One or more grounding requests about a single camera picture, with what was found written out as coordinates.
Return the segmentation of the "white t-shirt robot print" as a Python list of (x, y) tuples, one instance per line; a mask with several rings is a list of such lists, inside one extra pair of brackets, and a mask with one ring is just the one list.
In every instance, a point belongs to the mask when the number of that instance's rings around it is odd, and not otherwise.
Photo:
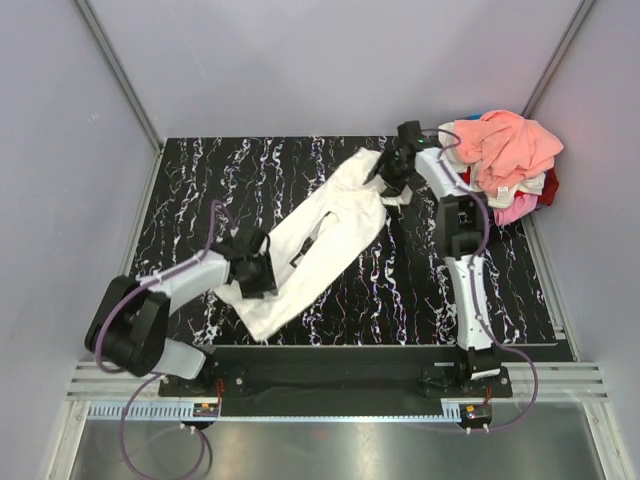
[(267, 340), (309, 307), (378, 236), (387, 216), (385, 186), (364, 181), (380, 155), (359, 149), (271, 230), (277, 294), (244, 299), (236, 284), (214, 290), (253, 340)]

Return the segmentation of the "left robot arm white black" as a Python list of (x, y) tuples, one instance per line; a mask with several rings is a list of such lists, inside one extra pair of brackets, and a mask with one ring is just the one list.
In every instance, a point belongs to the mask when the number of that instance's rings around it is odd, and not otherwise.
[(238, 227), (191, 258), (159, 273), (121, 275), (108, 285), (85, 336), (85, 348), (108, 373), (136, 377), (164, 374), (181, 378), (196, 396), (215, 386), (207, 355), (168, 337), (169, 319), (181, 307), (221, 286), (237, 287), (243, 299), (277, 292), (271, 239), (260, 228)]

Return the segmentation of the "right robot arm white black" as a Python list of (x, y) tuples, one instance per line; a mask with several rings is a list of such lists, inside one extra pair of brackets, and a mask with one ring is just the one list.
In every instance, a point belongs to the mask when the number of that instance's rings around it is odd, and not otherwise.
[(500, 384), (501, 372), (484, 287), (489, 214), (484, 197), (446, 158), (446, 151), (460, 143), (449, 130), (424, 129), (417, 120), (404, 122), (397, 128), (396, 145), (383, 151), (365, 182), (382, 181), (388, 196), (401, 193), (417, 174), (430, 188), (436, 202), (433, 238), (452, 281), (458, 330), (450, 382), (429, 383), (443, 390), (455, 387), (470, 397), (487, 397)]

